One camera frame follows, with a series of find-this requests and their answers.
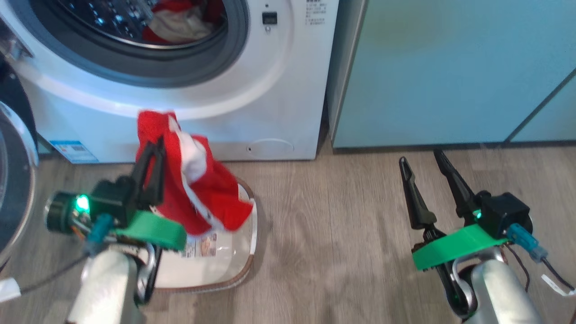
blue cable connector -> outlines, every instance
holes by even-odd
[[[506,236],[512,243],[526,250],[536,263],[542,262],[542,258],[548,256],[548,251],[542,246],[539,246],[538,240],[519,224],[512,224],[506,231]]]

light blue cabinet door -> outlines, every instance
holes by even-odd
[[[334,147],[503,141],[575,67],[575,17],[566,0],[369,1]]]
[[[576,78],[522,128],[513,142],[576,140]]]

label on basket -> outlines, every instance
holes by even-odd
[[[183,258],[205,258],[216,256],[216,233],[201,238],[188,238],[186,248],[180,253]]]

blue and white sticker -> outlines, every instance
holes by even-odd
[[[98,163],[98,159],[79,141],[50,141],[72,163]]]

washing machine door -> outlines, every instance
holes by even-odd
[[[0,271],[30,218],[38,166],[32,110],[8,64],[16,44],[1,25],[0,21]]]

